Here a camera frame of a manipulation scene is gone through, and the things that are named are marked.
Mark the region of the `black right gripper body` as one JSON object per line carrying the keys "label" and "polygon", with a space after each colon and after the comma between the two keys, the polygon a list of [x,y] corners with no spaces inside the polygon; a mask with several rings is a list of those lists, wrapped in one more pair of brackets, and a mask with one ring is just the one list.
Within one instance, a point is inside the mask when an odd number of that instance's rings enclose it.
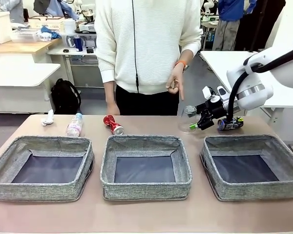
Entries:
{"label": "black right gripper body", "polygon": [[208,99],[205,104],[208,111],[208,118],[219,119],[227,115],[227,110],[220,97],[212,97]]}

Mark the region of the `person's left hand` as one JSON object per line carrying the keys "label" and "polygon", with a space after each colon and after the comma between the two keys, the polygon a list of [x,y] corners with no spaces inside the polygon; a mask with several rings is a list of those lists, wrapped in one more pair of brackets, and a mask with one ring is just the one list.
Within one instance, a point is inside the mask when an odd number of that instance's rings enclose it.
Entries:
{"label": "person's left hand", "polygon": [[180,98],[182,101],[184,101],[184,79],[183,79],[183,69],[184,69],[183,63],[178,63],[173,68],[171,75],[166,83],[167,91],[171,94],[177,94],[179,93]]}

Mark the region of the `person's right hand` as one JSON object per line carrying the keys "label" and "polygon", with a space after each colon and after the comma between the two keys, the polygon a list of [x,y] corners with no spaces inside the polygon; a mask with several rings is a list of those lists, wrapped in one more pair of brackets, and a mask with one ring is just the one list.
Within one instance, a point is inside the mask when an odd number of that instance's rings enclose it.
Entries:
{"label": "person's right hand", "polygon": [[120,110],[115,102],[107,104],[107,114],[108,115],[120,115]]}

